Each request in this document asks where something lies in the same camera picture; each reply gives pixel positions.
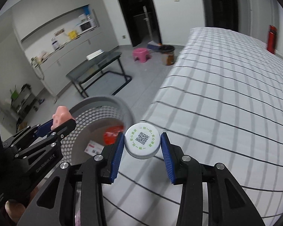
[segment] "bottle cap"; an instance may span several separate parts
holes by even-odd
[[[159,132],[148,123],[134,124],[125,133],[125,147],[134,158],[149,159],[159,150]]]

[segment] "silver rivet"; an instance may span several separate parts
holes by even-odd
[[[183,161],[190,161],[191,160],[191,157],[189,157],[188,155],[184,155],[183,157],[181,157],[181,159]]]
[[[68,163],[67,162],[63,162],[60,164],[60,168],[65,169],[68,167]]]
[[[101,160],[103,160],[103,156],[102,155],[96,155],[95,157],[94,157],[94,159],[96,160],[96,161],[101,161]]]
[[[223,165],[222,163],[218,163],[218,164],[216,165],[216,167],[217,167],[218,169],[220,169],[220,170],[223,170],[223,169],[224,169],[224,165]]]

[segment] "human hand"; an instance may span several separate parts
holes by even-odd
[[[39,191],[38,187],[35,187],[33,189],[33,191],[29,195],[29,203],[32,201],[32,199],[35,197],[38,191]],[[26,208],[21,203],[7,201],[5,203],[5,210],[8,216],[11,218],[11,220],[17,223],[20,220],[23,213],[25,212]]]

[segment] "red bottle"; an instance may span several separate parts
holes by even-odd
[[[275,54],[275,46],[277,42],[277,28],[270,25],[268,33],[267,51]]]

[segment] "trash can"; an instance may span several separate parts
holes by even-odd
[[[162,53],[162,61],[165,65],[173,65],[175,63],[174,50],[175,47],[171,45],[162,45],[159,47],[159,51]]]
[[[84,152],[90,140],[105,145],[104,133],[109,127],[124,126],[124,133],[135,124],[127,104],[115,96],[89,97],[70,109],[76,120],[76,128],[62,140],[61,162],[76,165],[91,156]]]

